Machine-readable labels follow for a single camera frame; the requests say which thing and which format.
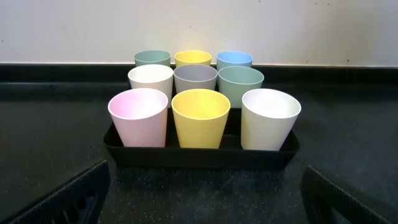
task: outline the green cup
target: green cup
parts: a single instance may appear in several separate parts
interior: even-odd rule
[[[231,102],[231,108],[242,108],[242,97],[261,88],[264,76],[256,69],[244,66],[224,67],[218,71],[218,88]]]
[[[166,65],[170,66],[170,54],[163,50],[146,50],[134,56],[136,67],[141,65]]]

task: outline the speckled countertop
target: speckled countertop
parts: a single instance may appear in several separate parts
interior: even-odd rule
[[[272,85],[296,97],[300,150],[285,170],[118,169],[103,144],[122,83],[0,85],[0,197],[97,157],[111,186],[100,223],[307,223],[307,164],[398,208],[398,88]]]

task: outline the plastic cup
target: plastic cup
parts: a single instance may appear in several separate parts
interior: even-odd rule
[[[217,55],[217,70],[228,66],[251,67],[253,56],[239,51],[225,51]]]
[[[113,123],[126,147],[164,147],[167,96],[159,90],[124,91],[108,104]]]
[[[217,70],[207,65],[183,65],[174,70],[177,93],[195,88],[214,90]]]
[[[248,91],[242,102],[243,149],[279,151],[301,111],[300,103],[271,89]]]
[[[172,108],[180,147],[219,148],[230,107],[227,97],[213,90],[177,94]]]
[[[242,107],[245,92],[260,88],[264,76],[256,69],[243,66],[230,66],[218,71],[220,93],[228,97],[232,108]]]
[[[165,65],[143,65],[129,72],[130,85],[135,88],[153,88],[166,94],[170,107],[173,89],[173,70]]]
[[[170,54],[163,50],[146,50],[135,54],[136,67],[141,65],[165,65],[170,66]]]
[[[182,65],[210,65],[211,54],[201,50],[185,50],[175,54],[174,59],[177,68]]]

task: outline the wall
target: wall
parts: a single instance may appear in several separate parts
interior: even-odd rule
[[[396,0],[0,0],[0,62],[129,63],[243,50],[255,64],[398,66]]]

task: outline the black tray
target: black tray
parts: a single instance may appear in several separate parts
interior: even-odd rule
[[[280,151],[243,150],[241,112],[241,109],[230,109],[219,149],[180,148],[171,108],[167,112],[165,148],[124,147],[113,123],[105,134],[104,143],[119,167],[285,168],[300,147],[294,133],[289,133]]]

